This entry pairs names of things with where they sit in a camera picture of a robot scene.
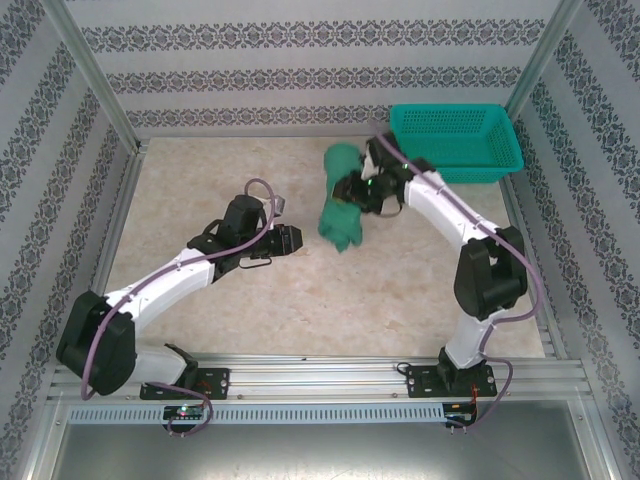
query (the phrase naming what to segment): teal plastic basket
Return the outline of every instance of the teal plastic basket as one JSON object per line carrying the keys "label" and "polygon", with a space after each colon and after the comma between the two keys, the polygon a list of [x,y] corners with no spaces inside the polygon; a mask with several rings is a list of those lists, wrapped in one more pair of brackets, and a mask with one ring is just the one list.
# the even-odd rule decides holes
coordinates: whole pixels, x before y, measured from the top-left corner
{"label": "teal plastic basket", "polygon": [[524,166],[500,105],[395,105],[391,131],[409,159],[426,158],[449,183],[493,183]]}

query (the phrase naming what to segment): beige floor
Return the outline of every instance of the beige floor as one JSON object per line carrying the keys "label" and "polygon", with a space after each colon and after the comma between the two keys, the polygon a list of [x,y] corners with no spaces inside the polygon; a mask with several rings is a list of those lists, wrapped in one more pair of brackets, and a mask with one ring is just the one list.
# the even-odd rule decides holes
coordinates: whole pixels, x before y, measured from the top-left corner
{"label": "beige floor", "polygon": [[[364,138],[340,139],[358,145]],[[221,218],[245,182],[262,177],[287,200],[282,223],[304,232],[295,255],[236,270],[182,300],[143,333],[187,351],[295,355],[437,355],[459,307],[457,253],[410,209],[363,216],[364,242],[338,254],[317,234],[325,197],[322,158],[334,138],[154,139],[131,205],[109,290],[126,286],[179,252]],[[255,187],[255,193],[264,192]],[[507,225],[498,185],[454,190]],[[517,305],[529,307],[528,298]],[[544,356],[533,320],[501,327],[488,352]]]}

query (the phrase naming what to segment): patterned wallpaper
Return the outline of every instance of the patterned wallpaper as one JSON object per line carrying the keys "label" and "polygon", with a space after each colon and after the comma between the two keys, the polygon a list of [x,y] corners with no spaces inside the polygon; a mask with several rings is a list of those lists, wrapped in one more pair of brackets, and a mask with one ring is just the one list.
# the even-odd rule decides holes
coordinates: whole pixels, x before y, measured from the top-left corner
{"label": "patterned wallpaper", "polygon": [[37,0],[0,6],[0,479],[37,424],[129,154]]}
{"label": "patterned wallpaper", "polygon": [[516,122],[512,182],[624,478],[640,478],[640,3],[586,1]]}
{"label": "patterned wallpaper", "polygon": [[368,133],[397,103],[504,104],[557,0],[258,3],[67,5],[147,138]]}

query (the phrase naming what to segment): robotic arm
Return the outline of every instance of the robotic arm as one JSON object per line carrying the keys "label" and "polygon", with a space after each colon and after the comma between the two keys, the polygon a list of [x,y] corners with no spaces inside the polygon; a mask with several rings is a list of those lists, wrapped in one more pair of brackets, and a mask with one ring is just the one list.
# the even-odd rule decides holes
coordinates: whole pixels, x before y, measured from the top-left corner
{"label": "robotic arm", "polygon": [[[197,362],[174,345],[151,346],[137,342],[140,333],[162,312],[187,295],[217,282],[231,270],[243,267],[243,258],[263,259],[289,255],[302,246],[302,233],[290,225],[269,225],[268,232],[253,246],[215,260],[204,258],[238,247],[256,236],[258,223],[267,223],[265,200],[238,195],[222,220],[215,220],[194,237],[173,260],[139,281],[101,297],[83,293],[73,305],[56,357],[82,377],[98,325],[107,313],[136,286],[156,279],[119,308],[104,331],[91,365],[89,385],[109,395],[126,382],[160,382],[192,389],[197,380]],[[274,217],[282,214],[284,199],[276,197]]]}
{"label": "robotic arm", "polygon": [[[392,133],[384,138],[397,148]],[[462,312],[454,336],[440,352],[437,370],[449,392],[469,391],[467,383],[485,363],[488,330],[527,291],[525,267],[479,227],[495,232],[520,253],[522,235],[515,227],[501,229],[474,212],[424,159],[412,163],[428,182],[399,163],[374,137],[367,142],[362,163],[362,173],[354,172],[336,184],[334,199],[355,203],[363,213],[380,214],[384,200],[395,196],[400,205],[426,217],[460,253],[454,292]],[[472,215],[463,215],[460,206]]]}

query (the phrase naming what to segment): green towel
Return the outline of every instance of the green towel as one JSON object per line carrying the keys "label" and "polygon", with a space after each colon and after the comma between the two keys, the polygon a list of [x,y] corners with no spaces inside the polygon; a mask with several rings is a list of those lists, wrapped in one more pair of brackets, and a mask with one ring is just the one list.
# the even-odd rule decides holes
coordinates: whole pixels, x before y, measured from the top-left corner
{"label": "green towel", "polygon": [[362,243],[362,212],[357,205],[336,202],[331,194],[340,179],[353,171],[362,170],[360,150],[348,143],[332,145],[324,154],[324,170],[327,172],[327,200],[320,217],[318,233],[342,253],[350,244],[358,246]]}

